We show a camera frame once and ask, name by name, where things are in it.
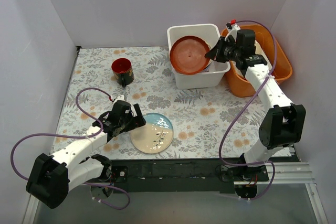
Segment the cream plate with blue rim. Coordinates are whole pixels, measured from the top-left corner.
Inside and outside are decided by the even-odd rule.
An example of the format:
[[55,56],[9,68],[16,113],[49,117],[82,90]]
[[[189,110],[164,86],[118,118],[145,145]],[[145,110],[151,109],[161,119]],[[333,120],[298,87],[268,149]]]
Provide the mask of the cream plate with blue rim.
[[171,121],[159,113],[147,113],[143,117],[145,126],[130,133],[134,147],[146,154],[156,154],[168,148],[174,137]]

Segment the red brown bowl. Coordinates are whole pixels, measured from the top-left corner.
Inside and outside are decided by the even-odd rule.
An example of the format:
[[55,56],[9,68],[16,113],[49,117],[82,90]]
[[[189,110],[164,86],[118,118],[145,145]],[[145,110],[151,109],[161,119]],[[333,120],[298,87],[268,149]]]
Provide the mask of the red brown bowl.
[[193,75],[203,71],[210,59],[205,55],[209,45],[196,36],[184,36],[178,39],[170,50],[170,62],[176,72]]

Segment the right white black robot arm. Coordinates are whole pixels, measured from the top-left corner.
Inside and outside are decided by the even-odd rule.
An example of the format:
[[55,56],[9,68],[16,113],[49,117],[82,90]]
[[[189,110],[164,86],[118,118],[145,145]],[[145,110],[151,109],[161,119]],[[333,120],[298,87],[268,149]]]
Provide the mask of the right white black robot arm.
[[226,174],[248,181],[263,172],[265,163],[279,150],[301,139],[306,110],[294,104],[281,90],[271,74],[267,60],[256,53],[255,32],[229,26],[205,57],[225,63],[233,61],[243,77],[255,89],[266,115],[259,127],[259,139],[243,153],[237,164],[225,162]]

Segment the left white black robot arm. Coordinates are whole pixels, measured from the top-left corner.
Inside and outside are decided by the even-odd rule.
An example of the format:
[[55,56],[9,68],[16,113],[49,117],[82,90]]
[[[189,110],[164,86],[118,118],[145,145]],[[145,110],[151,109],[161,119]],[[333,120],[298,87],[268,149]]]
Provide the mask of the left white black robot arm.
[[138,104],[131,105],[121,97],[115,99],[111,111],[101,114],[82,138],[50,155],[41,154],[34,162],[26,191],[49,208],[58,207],[68,193],[92,179],[113,181],[112,162],[93,151],[121,133],[145,126]]

